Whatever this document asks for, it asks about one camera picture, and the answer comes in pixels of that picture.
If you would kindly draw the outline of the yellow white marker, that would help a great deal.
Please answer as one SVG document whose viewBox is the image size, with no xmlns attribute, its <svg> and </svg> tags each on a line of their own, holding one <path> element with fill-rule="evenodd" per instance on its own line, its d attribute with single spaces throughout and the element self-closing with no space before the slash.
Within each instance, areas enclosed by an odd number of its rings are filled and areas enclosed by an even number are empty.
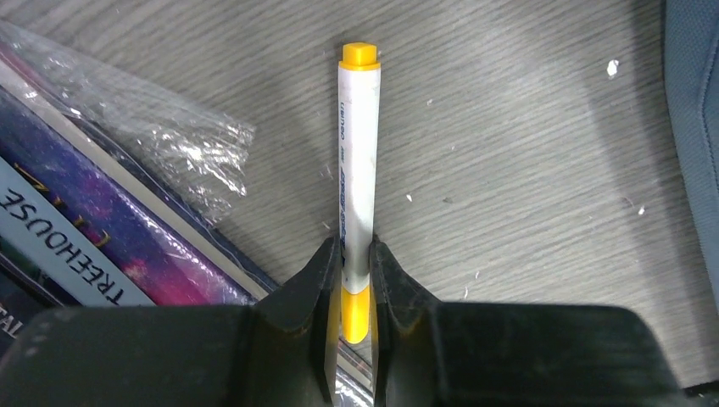
<svg viewBox="0 0 719 407">
<path fill-rule="evenodd" d="M 343 337 L 352 344 L 361 343 L 370 328 L 381 73 L 376 45 L 343 46 L 337 67 L 341 318 Z"/>
</svg>

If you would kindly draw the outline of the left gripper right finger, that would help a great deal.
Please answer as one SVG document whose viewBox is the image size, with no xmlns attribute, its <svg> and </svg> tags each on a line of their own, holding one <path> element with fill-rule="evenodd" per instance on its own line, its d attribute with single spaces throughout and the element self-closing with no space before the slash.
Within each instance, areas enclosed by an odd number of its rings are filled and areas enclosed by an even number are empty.
<svg viewBox="0 0 719 407">
<path fill-rule="evenodd" d="M 442 301 L 370 248 L 377 406 L 715 406 L 682 387 L 647 324 L 596 304 Z"/>
</svg>

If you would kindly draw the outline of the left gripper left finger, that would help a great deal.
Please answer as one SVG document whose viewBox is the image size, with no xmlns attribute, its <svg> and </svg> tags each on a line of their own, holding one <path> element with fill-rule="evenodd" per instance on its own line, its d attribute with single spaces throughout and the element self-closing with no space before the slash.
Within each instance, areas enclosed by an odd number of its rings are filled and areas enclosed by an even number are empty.
<svg viewBox="0 0 719 407">
<path fill-rule="evenodd" d="M 340 244 L 254 305 L 56 308 L 1 361 L 4 406 L 331 406 Z"/>
</svg>

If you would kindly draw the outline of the light blue backpack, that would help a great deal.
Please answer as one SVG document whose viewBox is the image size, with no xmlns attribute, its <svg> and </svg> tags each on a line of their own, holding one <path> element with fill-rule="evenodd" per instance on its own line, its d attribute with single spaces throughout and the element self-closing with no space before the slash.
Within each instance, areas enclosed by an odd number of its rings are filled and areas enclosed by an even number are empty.
<svg viewBox="0 0 719 407">
<path fill-rule="evenodd" d="M 667 1 L 666 98 L 677 156 L 718 301 L 718 2 Z"/>
</svg>

